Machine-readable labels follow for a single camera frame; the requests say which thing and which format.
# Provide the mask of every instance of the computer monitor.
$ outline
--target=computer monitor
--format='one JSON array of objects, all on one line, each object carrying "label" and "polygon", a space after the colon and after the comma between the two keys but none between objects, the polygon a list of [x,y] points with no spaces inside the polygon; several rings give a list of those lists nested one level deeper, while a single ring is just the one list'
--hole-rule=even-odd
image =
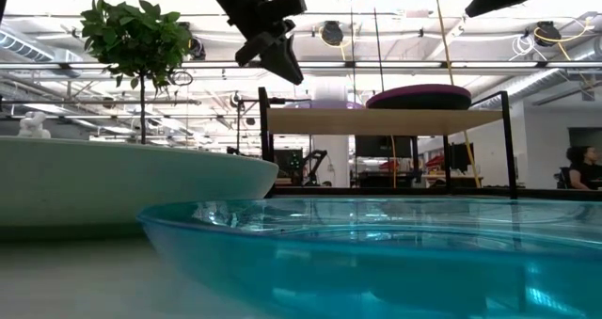
[{"label": "computer monitor", "polygon": [[[412,140],[409,136],[394,136],[395,157],[412,157]],[[392,158],[391,136],[356,136],[356,156]]]},{"label": "computer monitor", "polygon": [[[470,151],[472,152],[472,156],[474,158],[474,146],[470,144]],[[450,157],[451,169],[459,169],[463,172],[468,171],[468,166],[470,165],[470,158],[468,157],[468,150],[466,144],[452,144],[450,145]]]}]

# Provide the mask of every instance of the person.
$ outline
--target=person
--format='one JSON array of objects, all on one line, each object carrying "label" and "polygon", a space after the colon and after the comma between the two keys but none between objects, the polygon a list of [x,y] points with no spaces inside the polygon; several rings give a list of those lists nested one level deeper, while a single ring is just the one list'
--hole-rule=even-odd
[{"label": "person", "polygon": [[571,162],[569,168],[570,185],[575,189],[595,190],[593,180],[598,178],[599,167],[595,164],[598,157],[592,146],[574,146],[566,151]]}]

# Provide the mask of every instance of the white pillar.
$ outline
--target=white pillar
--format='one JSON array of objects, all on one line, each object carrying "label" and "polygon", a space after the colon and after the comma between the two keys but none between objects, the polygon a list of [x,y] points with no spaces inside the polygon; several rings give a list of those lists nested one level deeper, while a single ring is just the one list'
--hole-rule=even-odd
[{"label": "white pillar", "polygon": [[[346,78],[319,78],[313,100],[347,101]],[[333,187],[349,187],[349,136],[313,136],[313,150],[328,151],[328,158],[318,168],[318,182],[329,181]]]}]

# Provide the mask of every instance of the green leaves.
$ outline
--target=green leaves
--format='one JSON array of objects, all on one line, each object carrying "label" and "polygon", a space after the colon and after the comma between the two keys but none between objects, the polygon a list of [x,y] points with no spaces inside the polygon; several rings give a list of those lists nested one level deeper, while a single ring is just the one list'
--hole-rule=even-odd
[{"label": "green leaves", "polygon": [[103,20],[102,14],[96,9],[90,9],[81,13],[82,17],[89,22],[97,23]]},{"label": "green leaves", "polygon": [[158,5],[153,6],[146,0],[139,0],[138,3],[140,3],[140,7],[144,9],[144,11],[151,16],[152,19],[158,20],[161,16],[161,8]]},{"label": "green leaves", "polygon": [[140,81],[138,80],[138,78],[133,78],[132,81],[130,81],[130,87],[132,87],[132,89],[136,88],[139,82]]},{"label": "green leaves", "polygon": [[115,40],[117,40],[117,33],[115,33],[115,30],[113,29],[105,29],[103,31],[103,40],[107,44],[112,45],[115,43]]},{"label": "green leaves", "polygon": [[130,77],[130,87],[138,88],[143,75],[163,89],[188,54],[191,35],[176,23],[180,13],[161,15],[158,5],[143,0],[139,4],[142,10],[126,3],[112,6],[93,0],[91,9],[82,12],[84,47],[109,65],[106,70],[115,76],[118,87],[124,77]]},{"label": "green leaves", "polygon": [[134,19],[135,19],[134,17],[123,17],[123,18],[119,19],[119,24],[125,25]]},{"label": "green leaves", "polygon": [[180,12],[169,12],[161,17],[164,23],[175,23],[180,19]]}]

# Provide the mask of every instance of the black robotic arm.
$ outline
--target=black robotic arm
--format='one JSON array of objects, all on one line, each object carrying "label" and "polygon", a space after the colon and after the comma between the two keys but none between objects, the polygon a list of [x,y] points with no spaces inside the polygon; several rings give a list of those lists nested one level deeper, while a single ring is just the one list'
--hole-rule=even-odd
[{"label": "black robotic arm", "polygon": [[286,34],[293,30],[291,20],[285,17],[305,12],[305,0],[216,0],[245,36],[246,43],[236,53],[239,66],[246,65],[259,56],[261,65],[276,75],[299,85],[303,73],[293,53],[293,37]]},{"label": "black robotic arm", "polygon": [[308,154],[305,158],[303,158],[303,161],[301,162],[301,167],[304,167],[308,163],[308,161],[311,159],[317,160],[316,163],[311,168],[311,171],[308,173],[309,180],[307,183],[305,183],[305,186],[319,186],[318,177],[317,177],[316,173],[318,172],[318,167],[320,167],[320,164],[322,164],[322,161],[324,160],[324,158],[326,158],[327,155],[328,155],[327,151],[314,150],[310,154]]}]

